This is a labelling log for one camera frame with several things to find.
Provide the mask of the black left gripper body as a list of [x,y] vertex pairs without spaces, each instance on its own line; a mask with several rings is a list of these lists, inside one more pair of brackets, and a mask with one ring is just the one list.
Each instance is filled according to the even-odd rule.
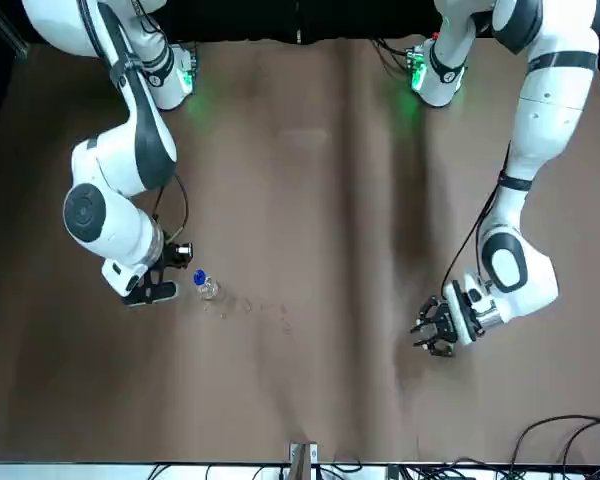
[[455,348],[465,345],[465,322],[458,309],[448,302],[439,302],[434,307],[432,320],[435,324],[433,346]]

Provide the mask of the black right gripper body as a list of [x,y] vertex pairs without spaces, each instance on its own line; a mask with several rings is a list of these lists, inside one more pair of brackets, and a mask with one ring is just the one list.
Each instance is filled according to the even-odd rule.
[[162,249],[162,254],[159,261],[159,270],[180,268],[180,253],[178,252],[179,245],[177,243],[165,243]]

